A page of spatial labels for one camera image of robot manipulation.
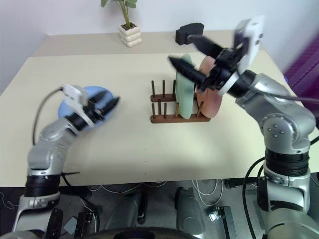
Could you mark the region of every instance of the wall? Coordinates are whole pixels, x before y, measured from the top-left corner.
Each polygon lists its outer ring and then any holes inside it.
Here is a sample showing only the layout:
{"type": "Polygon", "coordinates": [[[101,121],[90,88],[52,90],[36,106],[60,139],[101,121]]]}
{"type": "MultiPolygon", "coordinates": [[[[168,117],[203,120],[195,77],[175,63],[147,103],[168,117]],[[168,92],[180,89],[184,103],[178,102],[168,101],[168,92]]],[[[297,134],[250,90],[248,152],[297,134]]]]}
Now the wall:
{"type": "MultiPolygon", "coordinates": [[[[114,2],[100,0],[0,0],[0,93],[45,34],[116,32],[123,23],[114,2]]],[[[139,0],[131,19],[142,31],[173,31],[190,22],[206,30],[233,29],[266,16],[264,45],[286,70],[319,31],[318,0],[139,0]]]]}

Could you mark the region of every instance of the green leaf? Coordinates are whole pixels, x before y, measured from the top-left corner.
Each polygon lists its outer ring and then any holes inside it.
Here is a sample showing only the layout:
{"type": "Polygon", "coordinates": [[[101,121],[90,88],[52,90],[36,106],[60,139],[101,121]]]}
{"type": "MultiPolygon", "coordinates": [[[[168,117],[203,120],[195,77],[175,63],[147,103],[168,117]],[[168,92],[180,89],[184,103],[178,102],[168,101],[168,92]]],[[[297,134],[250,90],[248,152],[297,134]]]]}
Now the green leaf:
{"type": "Polygon", "coordinates": [[[107,2],[108,2],[108,0],[101,0],[101,7],[105,7],[107,2]]]}
{"type": "Polygon", "coordinates": [[[126,0],[126,2],[129,2],[129,3],[136,3],[138,0],[126,0]]]}
{"type": "Polygon", "coordinates": [[[130,3],[129,1],[125,1],[125,5],[130,7],[130,8],[136,8],[136,4],[135,3],[130,3]]]}

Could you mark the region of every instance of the blue plate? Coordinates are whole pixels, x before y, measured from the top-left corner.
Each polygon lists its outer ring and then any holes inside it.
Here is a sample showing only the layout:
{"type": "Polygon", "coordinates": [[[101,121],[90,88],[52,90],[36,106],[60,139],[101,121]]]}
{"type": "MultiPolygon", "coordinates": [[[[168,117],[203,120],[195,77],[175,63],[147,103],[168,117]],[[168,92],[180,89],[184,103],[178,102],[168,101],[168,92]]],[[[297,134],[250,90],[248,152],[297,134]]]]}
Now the blue plate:
{"type": "MultiPolygon", "coordinates": [[[[107,89],[100,87],[100,86],[86,86],[84,87],[86,93],[88,94],[88,99],[91,98],[92,96],[94,96],[96,93],[101,92],[101,91],[107,91],[106,94],[104,95],[104,97],[95,104],[95,106],[97,108],[102,108],[103,106],[105,106],[105,104],[107,102],[109,102],[111,99],[113,99],[113,95],[111,92],[109,92],[107,89]]],[[[72,114],[74,111],[64,102],[62,101],[62,103],[59,106],[59,110],[58,110],[58,116],[59,118],[63,118],[65,116],[68,116],[70,114],[72,114]]],[[[94,127],[97,127],[101,124],[103,124],[108,117],[110,117],[112,111],[110,111],[109,113],[107,113],[105,115],[105,119],[103,121],[97,121],[94,125],[94,127]]]]}

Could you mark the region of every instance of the floor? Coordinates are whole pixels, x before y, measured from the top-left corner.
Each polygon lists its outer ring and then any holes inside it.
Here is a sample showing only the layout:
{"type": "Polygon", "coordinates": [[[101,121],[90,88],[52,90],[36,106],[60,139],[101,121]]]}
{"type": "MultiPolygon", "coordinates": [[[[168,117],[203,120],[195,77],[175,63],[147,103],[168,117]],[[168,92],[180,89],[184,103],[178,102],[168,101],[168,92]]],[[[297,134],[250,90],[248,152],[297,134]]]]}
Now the floor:
{"type": "MultiPolygon", "coordinates": [[[[125,185],[108,185],[105,186],[110,190],[114,191],[125,191],[134,187],[136,184],[125,184],[125,185]]],[[[215,180],[201,180],[199,181],[199,187],[202,192],[211,192],[215,185],[215,180]]],[[[175,229],[176,225],[176,210],[174,208],[174,195],[176,189],[178,187],[193,187],[191,181],[178,181],[178,182],[167,182],[165,185],[157,188],[147,187],[146,185],[141,185],[138,190],[146,191],[148,193],[148,211],[147,211],[147,220],[143,226],[153,226],[153,227],[165,227],[165,228],[173,228],[175,229]]],[[[319,190],[317,186],[312,182],[311,183],[311,190],[315,192],[312,198],[312,205],[311,205],[311,213],[314,214],[314,219],[319,222],[319,215],[318,215],[318,208],[314,207],[317,206],[316,200],[319,198],[319,190]]],[[[207,204],[213,203],[215,200],[218,199],[221,191],[221,184],[219,181],[219,185],[216,189],[216,192],[211,196],[202,196],[204,201],[207,204]]],[[[23,189],[15,188],[12,190],[11,188],[2,188],[1,192],[5,194],[5,201],[11,200],[13,204],[17,204],[18,197],[23,193],[23,189]]],[[[237,233],[238,239],[248,239],[251,238],[247,221],[244,215],[244,210],[242,206],[241,200],[241,192],[242,187],[239,186],[238,188],[228,189],[224,187],[223,195],[221,200],[215,205],[217,206],[230,206],[233,214],[233,220],[235,224],[235,229],[237,233]]],[[[225,232],[223,223],[220,220],[215,222],[211,222],[208,217],[209,208],[204,206],[199,198],[198,194],[196,197],[198,199],[200,208],[204,215],[204,221],[206,223],[206,238],[207,239],[225,239],[225,232]]],[[[251,221],[253,224],[253,228],[257,238],[261,238],[264,231],[262,228],[263,226],[263,219],[261,217],[261,211],[256,206],[256,199],[257,199],[257,190],[256,187],[253,185],[247,186],[246,192],[247,198],[247,205],[251,217],[251,221]]],[[[123,195],[118,195],[114,193],[110,193],[105,191],[104,189],[100,189],[96,192],[92,192],[92,196],[90,201],[94,204],[98,205],[100,210],[100,229],[103,229],[108,216],[110,215],[113,208],[119,202],[119,200],[123,197],[123,195]]],[[[78,212],[85,211],[80,199],[78,197],[72,196],[61,196],[60,203],[58,205],[60,209],[63,210],[63,224],[65,224],[72,216],[77,216],[78,212]]],[[[16,210],[9,210],[3,207],[1,203],[1,232],[0,234],[3,235],[10,231],[14,217],[15,217],[16,210]]],[[[62,239],[71,239],[73,235],[65,234],[61,237],[62,239]]]]}

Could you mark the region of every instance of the beige table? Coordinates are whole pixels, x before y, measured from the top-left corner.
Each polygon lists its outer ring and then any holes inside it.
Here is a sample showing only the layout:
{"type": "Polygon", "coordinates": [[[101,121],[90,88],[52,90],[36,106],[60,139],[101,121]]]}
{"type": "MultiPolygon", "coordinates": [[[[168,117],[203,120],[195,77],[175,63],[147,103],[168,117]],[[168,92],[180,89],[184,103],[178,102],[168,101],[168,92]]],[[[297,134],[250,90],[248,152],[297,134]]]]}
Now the beige table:
{"type": "MultiPolygon", "coordinates": [[[[152,44],[161,36],[155,35],[152,44]]],[[[159,42],[170,45],[171,53],[179,52],[179,46],[171,44],[167,36],[170,34],[163,33],[159,42]]],[[[102,38],[107,42],[107,35],[102,38]]],[[[145,38],[144,47],[140,46],[144,53],[151,44],[145,38]]],[[[182,47],[187,48],[187,52],[195,51],[191,46],[182,47]]],[[[73,185],[243,177],[249,166],[264,155],[263,137],[257,123],[228,95],[223,97],[218,115],[210,122],[152,124],[151,80],[160,92],[163,79],[166,88],[171,89],[175,78],[175,70],[167,60],[168,53],[141,54],[121,44],[118,48],[122,54],[89,55],[90,51],[83,48],[86,52],[82,55],[73,52],[63,56],[60,52],[58,56],[51,56],[53,53],[42,45],[36,57],[28,58],[0,97],[1,186],[24,186],[36,109],[48,92],[65,83],[98,85],[121,96],[108,122],[82,132],[69,149],[64,171],[80,171],[79,175],[69,176],[73,185]]],[[[198,66],[203,55],[190,55],[198,66]]],[[[250,69],[264,72],[288,87],[264,50],[258,53],[250,69]]],[[[62,94],[54,96],[45,105],[38,129],[57,119],[62,99],[62,94]]],[[[167,112],[174,112],[173,103],[168,105],[167,112]]],[[[310,138],[318,134],[316,130],[310,138]]],[[[310,150],[311,171],[319,171],[319,161],[314,160],[318,155],[319,144],[310,150]]]]}

